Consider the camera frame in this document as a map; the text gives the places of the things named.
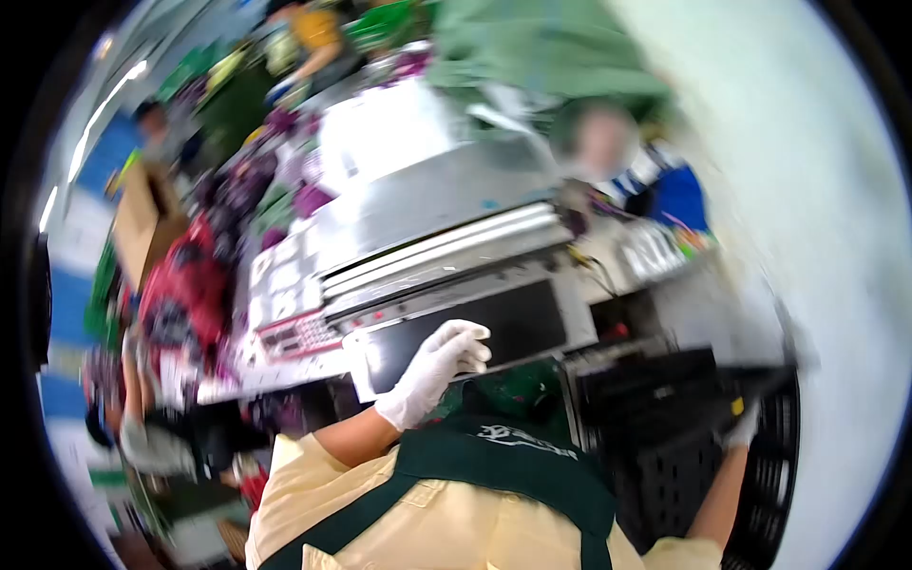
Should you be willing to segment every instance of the green fabric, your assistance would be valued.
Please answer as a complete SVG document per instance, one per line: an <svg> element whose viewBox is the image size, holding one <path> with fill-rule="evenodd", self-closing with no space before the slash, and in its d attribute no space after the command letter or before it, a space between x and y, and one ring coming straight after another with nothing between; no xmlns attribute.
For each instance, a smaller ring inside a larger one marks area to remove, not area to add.
<svg viewBox="0 0 912 570"><path fill-rule="evenodd" d="M119 316L114 306L118 291L112 289L117 285L114 279L117 270L117 254L109 236L95 269L92 291L82 314L82 327L105 349L114 353L120 352Z"/></svg>
<svg viewBox="0 0 912 570"><path fill-rule="evenodd" d="M262 59L242 62L200 101L196 119L202 124L216 164L230 159L250 133L263 124L271 110L264 102L266 93L274 84Z"/></svg>
<svg viewBox="0 0 912 570"><path fill-rule="evenodd" d="M606 540L616 502L595 460L572 445L549 443L534 426L457 413L421 430L406 430L387 482L283 546L261 569L300 568L304 544L336 554L424 479L517 492L546 504L580 529L583 570L611 568Z"/></svg>
<svg viewBox="0 0 912 570"><path fill-rule="evenodd" d="M478 387L498 415L523 422L533 421L536 407L543 399L563 400L557 362L553 358L529 362L469 381ZM465 380L452 382L443 392L440 403L424 421L442 420L461 411L464 383ZM541 427L549 441L570 441L570 428L563 405L557 406Z"/></svg>
<svg viewBox="0 0 912 570"><path fill-rule="evenodd" d="M288 230L295 220L295 208L292 202L295 192L287 184L273 181L266 190L263 199L256 205L251 226L257 237L263 237L269 228Z"/></svg>
<svg viewBox="0 0 912 570"><path fill-rule="evenodd" d="M558 96L608 97L637 121L661 112L668 86L601 0L442 0L434 21L431 84L465 105L484 102L487 81ZM547 132L554 115L540 113Z"/></svg>

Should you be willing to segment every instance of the beige shirt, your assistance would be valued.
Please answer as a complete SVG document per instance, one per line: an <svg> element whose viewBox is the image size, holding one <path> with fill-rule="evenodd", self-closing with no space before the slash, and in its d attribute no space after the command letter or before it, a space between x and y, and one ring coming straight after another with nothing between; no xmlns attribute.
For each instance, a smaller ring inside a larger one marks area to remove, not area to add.
<svg viewBox="0 0 912 570"><path fill-rule="evenodd" d="M303 531L385 482L388 455L349 469L313 435L280 436L260 510L251 521L247 568L256 570ZM579 568L579 530L551 508L509 492L426 480L335 556L310 545L302 570ZM663 538L640 558L615 523L608 551L616 570L708 570L722 553L708 540Z"/></svg>

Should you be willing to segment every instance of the gloved hand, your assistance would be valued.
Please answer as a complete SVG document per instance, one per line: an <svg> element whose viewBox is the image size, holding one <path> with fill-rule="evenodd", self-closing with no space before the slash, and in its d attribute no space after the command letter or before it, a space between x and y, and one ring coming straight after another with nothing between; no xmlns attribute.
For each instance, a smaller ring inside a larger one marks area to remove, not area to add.
<svg viewBox="0 0 912 570"><path fill-rule="evenodd" d="M450 320L424 342L399 383L380 395L374 409L399 431L414 428L440 401L459 372L484 372L491 350L478 342L491 336L487 327Z"/></svg>
<svg viewBox="0 0 912 570"><path fill-rule="evenodd" d="M757 435L757 418L760 415L760 401L755 400L747 407L735 427L721 439L722 449L725 451L743 445L751 447L753 436Z"/></svg>
<svg viewBox="0 0 912 570"><path fill-rule="evenodd" d="M300 79L294 73L276 83L273 88L266 92L266 105L270 107L275 105L276 101L282 98L297 83L300 83Z"/></svg>

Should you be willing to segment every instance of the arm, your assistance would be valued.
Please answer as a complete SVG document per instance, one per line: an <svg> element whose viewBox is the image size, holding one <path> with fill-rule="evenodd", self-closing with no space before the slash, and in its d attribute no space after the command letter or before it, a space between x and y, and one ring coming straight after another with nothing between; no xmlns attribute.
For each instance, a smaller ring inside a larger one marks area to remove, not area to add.
<svg viewBox="0 0 912 570"><path fill-rule="evenodd" d="M327 453L348 467L376 459L414 428L440 401L459 372L483 372L491 351L479 342L491 331L469 321L451 320L426 338L396 386L373 408L314 433Z"/></svg>
<svg viewBox="0 0 912 570"><path fill-rule="evenodd" d="M295 82L314 75L317 71L329 65L340 53L342 53L342 42L334 42L318 47L311 52L304 65L299 67L294 73Z"/></svg>
<svg viewBox="0 0 912 570"><path fill-rule="evenodd" d="M124 352L121 358L123 366L123 385L126 391L123 413L125 417L133 418L142 424L145 418L145 409L142 406L142 388L139 375L136 371L136 359L132 352Z"/></svg>
<svg viewBox="0 0 912 570"><path fill-rule="evenodd" d="M399 435L401 432L374 408L314 433L323 449L347 467L380 457Z"/></svg>
<svg viewBox="0 0 912 570"><path fill-rule="evenodd" d="M738 513L738 498L747 468L748 446L757 434L760 404L751 404L722 443L725 456L710 492L703 499L697 516L687 533L688 538L705 538L725 550Z"/></svg>
<svg viewBox="0 0 912 570"><path fill-rule="evenodd" d="M741 494L741 482L744 480L746 467L746 445L739 445L725 452L710 492L703 499L703 504L690 526L688 538L706 538L716 543L720 550L725 549L735 524L738 497Z"/></svg>

